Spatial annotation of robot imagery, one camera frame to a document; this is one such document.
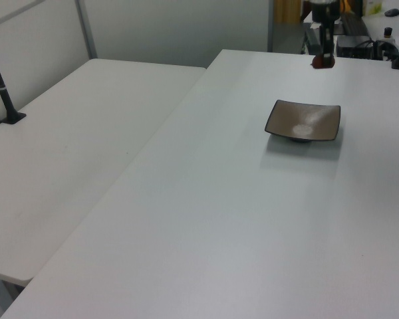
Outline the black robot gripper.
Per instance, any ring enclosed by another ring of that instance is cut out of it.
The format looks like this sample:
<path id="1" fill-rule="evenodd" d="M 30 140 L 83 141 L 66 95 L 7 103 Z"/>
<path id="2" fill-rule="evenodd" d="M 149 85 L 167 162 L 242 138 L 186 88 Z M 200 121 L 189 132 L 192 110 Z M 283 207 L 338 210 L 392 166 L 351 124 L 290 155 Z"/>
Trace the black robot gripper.
<path id="1" fill-rule="evenodd" d="M 312 20 L 320 23 L 320 42 L 322 46 L 322 59 L 332 60 L 334 52 L 334 21 L 340 17 L 339 0 L 313 0 L 311 1 Z M 328 28 L 324 23 L 330 22 Z"/>

